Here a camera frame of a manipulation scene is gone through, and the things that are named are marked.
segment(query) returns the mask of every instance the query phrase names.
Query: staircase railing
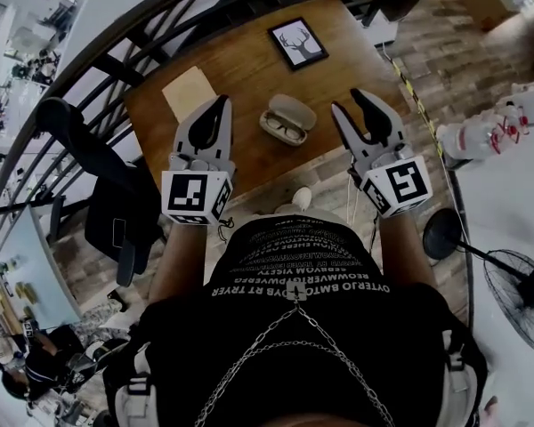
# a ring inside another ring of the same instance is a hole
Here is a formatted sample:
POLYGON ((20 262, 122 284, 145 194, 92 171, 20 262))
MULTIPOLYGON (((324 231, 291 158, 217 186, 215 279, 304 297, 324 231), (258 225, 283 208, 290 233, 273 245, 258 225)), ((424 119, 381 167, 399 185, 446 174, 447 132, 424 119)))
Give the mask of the staircase railing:
MULTIPOLYGON (((185 33, 187 30, 200 24, 213 21, 214 17, 217 17, 218 14, 228 13, 229 9, 234 8, 235 5, 249 0, 222 0, 214 7, 191 17, 186 21, 178 23, 177 25, 173 24, 159 36, 151 37, 143 35, 144 29, 153 19, 166 17, 176 5, 193 3, 193 1, 194 0, 144 0, 131 11, 117 19, 113 24, 100 33, 80 54, 78 54, 78 56, 55 79, 53 84, 45 92, 42 100, 51 97, 63 98, 68 91, 76 85, 79 79, 92 68, 106 73, 107 76, 102 79, 80 103, 77 104, 77 108, 83 112, 95 101, 96 98, 110 89, 111 93, 109 94, 109 99, 106 101, 101 112, 94 118, 91 118, 86 124, 92 133, 95 133, 99 138, 107 141, 110 145, 115 145, 119 141, 122 141, 122 139, 132 131, 128 115, 124 108, 124 95, 127 90, 139 86, 146 79, 148 76, 148 74, 145 73, 146 68, 144 67, 146 62, 156 60, 160 63, 160 68, 163 68, 169 61, 174 61, 173 55, 171 59, 162 58, 162 47, 165 46, 165 44, 185 33), (126 39, 132 41, 132 43, 140 48, 140 50, 133 55, 125 57, 124 61, 120 61, 110 55, 110 51, 126 39), (124 83, 125 87, 116 87, 119 81, 124 83), (114 131, 117 128, 123 128, 123 125, 126 124, 128 124, 128 127, 119 133, 117 137, 113 138, 114 131)), ((254 19, 269 11, 276 11, 282 6, 294 4, 298 1, 303 0, 279 2, 279 6, 277 7, 264 8, 261 11, 254 12, 249 19, 254 19)), ((356 4, 372 6, 372 0, 343 1, 346 4, 350 3, 351 6, 356 4)), ((239 25, 245 21, 245 18, 233 20, 230 27, 239 25)), ((220 33, 225 29, 229 29, 229 27, 224 26, 218 29, 217 33, 220 33)), ((156 32, 157 30, 152 30, 151 34, 154 36, 156 35, 156 32)), ((16 169, 16 165, 24 153, 25 148, 36 135, 36 122, 34 117, 35 111, 32 112, 27 122, 21 127, 20 132, 12 144, 9 153, 3 162, 2 168, 0 169, 0 197, 3 195, 4 189, 6 188, 12 173, 16 169)), ((22 206, 30 204, 32 200, 47 197, 49 193, 53 193, 54 191, 54 196, 56 197, 63 195, 73 182, 75 182, 83 173, 82 169, 78 169, 70 178, 68 177, 77 166, 77 162, 75 161, 71 161, 60 173, 56 172, 58 166, 60 166, 61 162, 68 156, 68 152, 63 149, 41 175, 32 190, 28 194, 24 193, 24 197, 19 198, 38 164, 54 143, 55 140, 53 138, 50 138, 45 143, 30 164, 29 168, 25 170, 17 188, 11 194, 7 207, 0 208, 0 248, 16 221, 16 211, 19 211, 22 206), (47 187, 44 193, 43 186, 53 173, 57 175, 57 178, 47 187), (67 180, 66 183, 60 187, 61 182, 65 180, 67 180), (4 210, 10 210, 11 212, 4 213, 4 210), (7 226, 5 232, 3 232, 4 225, 7 222, 9 222, 9 226, 7 226)))

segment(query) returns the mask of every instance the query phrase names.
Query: forearm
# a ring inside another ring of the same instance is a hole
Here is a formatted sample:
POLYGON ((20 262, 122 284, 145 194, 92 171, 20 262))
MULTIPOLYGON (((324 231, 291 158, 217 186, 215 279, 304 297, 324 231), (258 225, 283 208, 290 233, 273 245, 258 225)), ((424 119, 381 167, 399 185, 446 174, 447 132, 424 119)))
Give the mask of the forearm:
POLYGON ((437 288, 431 264, 425 255, 410 213, 380 220, 384 276, 398 286, 425 283, 437 288))
POLYGON ((206 226, 175 224, 149 290, 149 303, 189 294, 204 285, 206 226))
POLYGON ((36 332, 35 337, 42 344, 44 350, 49 352, 52 356, 57 354, 57 346, 55 346, 55 343, 53 343, 48 336, 43 335, 41 332, 36 332))

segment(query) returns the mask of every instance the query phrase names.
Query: wooden table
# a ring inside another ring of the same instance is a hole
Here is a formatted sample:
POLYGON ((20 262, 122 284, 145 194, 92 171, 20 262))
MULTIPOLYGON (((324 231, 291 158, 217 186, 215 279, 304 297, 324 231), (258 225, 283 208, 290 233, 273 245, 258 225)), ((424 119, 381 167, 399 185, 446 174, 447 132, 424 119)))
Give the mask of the wooden table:
POLYGON ((330 103, 340 101, 357 122, 363 122, 350 96, 352 87, 374 93, 401 115, 409 112, 391 67, 339 0, 289 6, 195 47, 127 94, 125 104, 133 129, 159 187, 178 125, 162 89, 193 66, 203 70, 216 93, 229 95, 233 103, 231 159, 238 168, 234 197, 340 146, 330 103), (292 72, 267 30, 297 17, 311 26, 328 58, 292 72), (259 126, 260 115, 277 93, 297 98, 318 116, 307 141, 298 148, 278 141, 259 126))

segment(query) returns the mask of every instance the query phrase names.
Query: sneaker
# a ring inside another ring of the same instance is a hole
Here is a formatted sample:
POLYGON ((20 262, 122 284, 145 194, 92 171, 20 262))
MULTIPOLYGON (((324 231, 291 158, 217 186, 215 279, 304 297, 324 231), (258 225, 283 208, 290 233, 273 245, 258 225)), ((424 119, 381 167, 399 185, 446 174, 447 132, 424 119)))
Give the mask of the sneaker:
POLYGON ((302 187, 298 189, 293 196, 292 204, 298 205, 301 208, 301 212, 304 212, 309 208, 312 201, 312 191, 308 187, 302 187))

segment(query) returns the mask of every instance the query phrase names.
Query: bottle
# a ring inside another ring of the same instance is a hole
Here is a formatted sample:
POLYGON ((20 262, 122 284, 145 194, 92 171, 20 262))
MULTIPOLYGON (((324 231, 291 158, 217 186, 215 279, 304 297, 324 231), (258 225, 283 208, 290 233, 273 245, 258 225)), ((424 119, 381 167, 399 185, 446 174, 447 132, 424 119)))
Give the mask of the bottle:
POLYGON ((497 114, 506 118, 504 122, 506 127, 511 125, 516 127, 518 130, 516 139, 520 139, 520 134, 530 134, 528 118, 524 115, 524 107, 516 107, 511 101, 508 101, 505 106, 497 108, 497 114))
POLYGON ((440 125, 437 138, 445 150, 455 159, 485 159, 504 149, 506 134, 494 121, 478 118, 463 124, 440 125))

